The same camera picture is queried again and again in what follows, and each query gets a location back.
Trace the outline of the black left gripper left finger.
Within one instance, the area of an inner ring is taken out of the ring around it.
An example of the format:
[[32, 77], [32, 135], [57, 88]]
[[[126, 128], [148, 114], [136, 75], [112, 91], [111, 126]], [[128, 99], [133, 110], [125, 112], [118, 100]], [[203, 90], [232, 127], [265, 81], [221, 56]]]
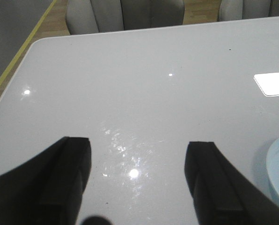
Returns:
[[63, 137], [0, 175], [0, 225], [73, 225], [91, 169], [88, 138]]

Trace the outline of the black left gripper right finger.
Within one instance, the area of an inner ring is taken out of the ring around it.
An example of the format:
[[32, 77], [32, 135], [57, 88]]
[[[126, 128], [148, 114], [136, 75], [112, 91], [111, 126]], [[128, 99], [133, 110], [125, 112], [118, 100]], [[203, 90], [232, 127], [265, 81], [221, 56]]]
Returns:
[[279, 225], [279, 206], [245, 178], [213, 142], [189, 142], [184, 174], [201, 225]]

